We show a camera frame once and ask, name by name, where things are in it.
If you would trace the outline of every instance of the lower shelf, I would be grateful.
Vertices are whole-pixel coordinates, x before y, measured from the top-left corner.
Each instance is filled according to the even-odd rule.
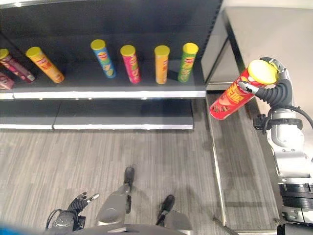
[[[23,100],[0,102],[0,129],[52,130],[60,101]]]
[[[1,102],[2,129],[193,129],[191,101],[24,100]]]

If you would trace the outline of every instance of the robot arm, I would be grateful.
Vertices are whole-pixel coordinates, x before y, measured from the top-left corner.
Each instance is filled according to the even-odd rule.
[[[69,205],[66,211],[62,209],[54,210],[48,217],[46,223],[46,231],[49,235],[65,235],[73,231],[83,229],[85,226],[85,217],[79,216],[79,213],[93,200],[99,197],[99,194],[95,194],[87,199],[86,192],[80,193]],[[52,227],[49,228],[50,221],[54,214],[60,212],[56,220],[53,221]]]
[[[296,118],[296,112],[304,115],[312,128],[313,121],[299,107],[294,107],[292,84],[286,67],[276,59],[265,57],[261,60],[277,69],[278,82],[275,88],[258,88],[243,81],[239,82],[239,86],[271,107],[268,116],[259,115],[253,120],[253,125],[264,134],[267,132],[280,181],[282,217],[294,223],[280,226],[277,234],[288,235],[288,230],[300,227],[310,228],[310,234],[313,234],[313,163],[303,151],[302,121]]]

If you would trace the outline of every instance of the pink pringles can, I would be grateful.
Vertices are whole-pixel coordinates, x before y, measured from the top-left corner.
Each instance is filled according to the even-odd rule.
[[[20,77],[27,83],[31,83],[35,80],[34,75],[31,74],[30,71],[25,69],[13,56],[9,53],[8,49],[0,50],[0,62],[3,64],[8,70],[14,73],[16,76]]]
[[[14,81],[7,75],[0,72],[0,90],[10,90],[14,85]]]
[[[125,45],[121,48],[121,54],[123,56],[124,64],[126,71],[129,77],[129,80],[133,84],[140,82],[139,66],[136,58],[135,47],[131,45]]]

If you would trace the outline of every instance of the can label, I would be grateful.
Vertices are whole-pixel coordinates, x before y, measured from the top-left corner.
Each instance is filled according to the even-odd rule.
[[[8,70],[13,72],[16,76],[20,77],[22,80],[31,83],[35,80],[34,75],[30,71],[25,69],[19,62],[17,62],[10,54],[0,60]]]
[[[218,120],[225,119],[254,97],[254,94],[246,92],[238,85],[238,82],[240,81],[249,82],[257,87],[265,87],[264,84],[255,81],[251,76],[249,76],[246,69],[211,105],[210,113],[214,118]]]
[[[183,58],[180,64],[179,75],[178,75],[178,80],[180,82],[188,81],[194,61],[195,61],[195,55],[189,56],[188,54],[185,54],[185,53],[183,54]]]
[[[14,81],[11,80],[7,75],[0,72],[0,90],[10,90],[14,85]]]
[[[140,82],[139,67],[136,55],[134,54],[132,56],[123,56],[123,60],[129,80],[134,84]]]
[[[54,66],[45,54],[30,58],[53,82],[60,83],[64,80],[63,74]]]
[[[94,54],[96,55],[105,75],[108,78],[114,78],[116,72],[107,49],[104,47],[100,50],[94,50]]]
[[[165,84],[167,81],[168,56],[156,56],[156,82]]]
[[[51,62],[48,61],[46,57],[43,57],[41,60],[37,60],[36,62],[42,70],[49,70],[52,67]]]

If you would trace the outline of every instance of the shelf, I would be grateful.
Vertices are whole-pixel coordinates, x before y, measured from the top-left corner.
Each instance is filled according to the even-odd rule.
[[[155,82],[154,61],[139,63],[141,82],[132,84],[122,62],[114,63],[117,75],[108,79],[98,62],[73,62],[57,64],[64,71],[65,80],[53,83],[40,72],[36,80],[27,84],[16,80],[11,90],[1,90],[0,99],[150,99],[150,98],[204,98],[205,86],[200,61],[186,83],[177,81],[179,60],[169,62],[168,81],[165,85]]]
[[[193,129],[190,100],[62,101],[54,129]]]
[[[52,130],[60,101],[1,101],[0,129]]]
[[[191,101],[1,101],[0,129],[193,129]]]

